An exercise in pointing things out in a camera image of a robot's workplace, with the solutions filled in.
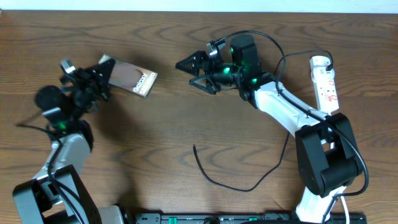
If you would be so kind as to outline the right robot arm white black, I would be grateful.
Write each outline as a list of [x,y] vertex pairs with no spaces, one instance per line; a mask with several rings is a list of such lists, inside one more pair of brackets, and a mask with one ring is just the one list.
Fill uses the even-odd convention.
[[262,69],[254,31],[242,30],[212,40],[207,51],[196,51],[175,67],[192,76],[189,84],[215,95],[236,89],[255,109],[273,117],[295,139],[298,172],[305,190],[294,221],[331,223],[332,208],[348,196],[346,188],[359,175],[369,175],[359,153],[349,119],[338,111],[332,54],[312,50],[310,78],[316,107],[286,89],[281,78],[287,54],[273,72]]

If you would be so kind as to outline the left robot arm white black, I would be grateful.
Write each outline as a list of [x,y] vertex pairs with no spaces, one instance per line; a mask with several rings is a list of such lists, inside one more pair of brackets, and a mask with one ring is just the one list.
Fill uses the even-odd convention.
[[110,96],[109,79],[116,62],[108,59],[90,68],[75,68],[63,60],[61,87],[49,85],[35,104],[49,124],[41,131],[51,153],[34,177],[17,185],[12,197],[22,223],[123,223],[117,205],[98,208],[79,173],[93,150],[93,134],[81,117]]

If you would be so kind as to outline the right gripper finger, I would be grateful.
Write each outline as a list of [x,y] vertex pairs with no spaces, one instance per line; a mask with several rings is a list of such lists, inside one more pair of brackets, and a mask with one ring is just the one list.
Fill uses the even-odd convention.
[[200,70],[203,69],[205,62],[209,61],[209,56],[205,51],[196,51],[191,56],[183,59],[175,64],[177,70],[199,76]]
[[218,87],[210,79],[209,76],[201,76],[189,80],[189,85],[198,88],[208,94],[215,95],[218,92]]

